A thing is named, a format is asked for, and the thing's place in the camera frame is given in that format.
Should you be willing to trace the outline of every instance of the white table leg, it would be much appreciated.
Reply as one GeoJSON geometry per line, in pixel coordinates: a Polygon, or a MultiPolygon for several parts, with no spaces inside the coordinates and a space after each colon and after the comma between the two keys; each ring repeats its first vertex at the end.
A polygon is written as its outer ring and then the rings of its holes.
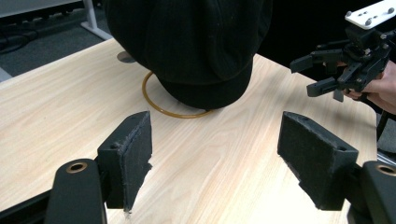
{"type": "Polygon", "coordinates": [[[108,40],[113,38],[112,35],[106,33],[105,31],[99,29],[97,27],[95,12],[93,10],[92,0],[83,0],[85,11],[87,14],[87,21],[81,23],[81,26],[87,29],[88,31],[92,32],[95,35],[98,35],[104,40],[108,40]]]}

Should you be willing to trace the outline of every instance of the light wood tabletop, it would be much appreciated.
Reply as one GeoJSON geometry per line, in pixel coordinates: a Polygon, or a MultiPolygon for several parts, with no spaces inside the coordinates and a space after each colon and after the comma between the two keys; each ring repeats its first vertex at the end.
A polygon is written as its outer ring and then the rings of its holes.
{"type": "MultiPolygon", "coordinates": [[[[141,84],[148,70],[117,59],[110,39],[0,83],[0,211],[51,188],[56,170],[96,149],[128,116],[150,111],[152,169],[132,214],[107,210],[109,223],[347,223],[319,211],[277,155],[283,111],[302,114],[376,160],[375,112],[326,94],[306,95],[314,81],[256,55],[246,93],[199,119],[153,109],[141,84]]],[[[156,77],[148,95],[184,114],[156,77]]]]}

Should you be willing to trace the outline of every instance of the black fabric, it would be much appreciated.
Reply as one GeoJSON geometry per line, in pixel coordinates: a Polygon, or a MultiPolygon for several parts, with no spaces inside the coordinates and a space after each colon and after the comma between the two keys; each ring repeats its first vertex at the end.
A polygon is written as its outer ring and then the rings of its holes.
{"type": "Polygon", "coordinates": [[[236,101],[269,28],[272,0],[105,0],[111,34],[180,102],[236,101]]]}

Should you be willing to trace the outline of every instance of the white metal part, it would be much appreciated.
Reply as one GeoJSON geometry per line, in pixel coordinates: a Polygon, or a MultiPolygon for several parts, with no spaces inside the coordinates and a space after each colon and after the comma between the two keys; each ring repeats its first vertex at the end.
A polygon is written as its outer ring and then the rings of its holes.
{"type": "Polygon", "coordinates": [[[396,15],[396,0],[384,0],[360,10],[348,11],[345,18],[347,21],[369,30],[396,15]]]}

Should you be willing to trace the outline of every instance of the round hole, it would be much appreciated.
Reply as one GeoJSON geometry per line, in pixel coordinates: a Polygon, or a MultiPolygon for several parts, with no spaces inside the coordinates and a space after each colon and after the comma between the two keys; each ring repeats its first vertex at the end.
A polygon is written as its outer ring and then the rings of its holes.
{"type": "Polygon", "coordinates": [[[347,151],[347,149],[345,147],[337,147],[337,150],[339,150],[339,151],[347,151]]]}
{"type": "Polygon", "coordinates": [[[123,51],[117,55],[117,59],[122,63],[134,63],[134,58],[126,51],[123,51]]]}
{"type": "Polygon", "coordinates": [[[85,170],[85,168],[87,168],[87,166],[88,166],[87,162],[76,162],[76,163],[70,164],[67,167],[66,172],[69,174],[75,174],[75,173],[85,170]]]}
{"type": "Polygon", "coordinates": [[[396,176],[396,168],[394,168],[394,167],[390,167],[390,166],[386,166],[386,165],[378,165],[377,169],[382,174],[396,176]]]}

